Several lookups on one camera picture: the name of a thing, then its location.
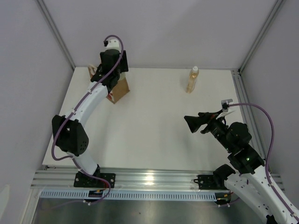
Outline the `cream capped white bottle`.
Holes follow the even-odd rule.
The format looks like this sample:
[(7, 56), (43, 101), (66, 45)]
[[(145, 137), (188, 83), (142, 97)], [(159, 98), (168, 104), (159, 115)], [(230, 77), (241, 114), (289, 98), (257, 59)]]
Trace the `cream capped white bottle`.
[(122, 73), (120, 73), (119, 81), (120, 81), (120, 80), (123, 80), (123, 79), (125, 79), (125, 78), (126, 78), (126, 72), (122, 72)]

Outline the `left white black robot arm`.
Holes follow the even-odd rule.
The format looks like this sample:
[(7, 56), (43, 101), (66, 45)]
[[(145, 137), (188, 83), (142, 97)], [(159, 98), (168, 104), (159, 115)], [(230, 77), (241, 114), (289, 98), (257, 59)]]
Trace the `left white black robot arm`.
[(100, 53), (101, 63), (80, 101), (69, 112), (52, 119), (51, 156), (55, 161), (72, 159), (90, 187), (100, 184), (98, 164), (88, 154), (89, 138), (85, 125), (98, 104), (117, 85), (121, 73), (128, 71), (126, 51), (108, 49)]

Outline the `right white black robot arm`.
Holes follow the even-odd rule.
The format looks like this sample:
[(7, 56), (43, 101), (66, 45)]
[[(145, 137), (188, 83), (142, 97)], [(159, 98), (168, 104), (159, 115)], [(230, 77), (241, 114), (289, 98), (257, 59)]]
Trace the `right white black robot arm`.
[(190, 131), (211, 133), (228, 152), (230, 164), (213, 172), (213, 184), (233, 191), (266, 224), (297, 224), (299, 210), (285, 196), (268, 172), (266, 164), (249, 144), (251, 135), (246, 124), (228, 126), (221, 112), (200, 112), (185, 116)]

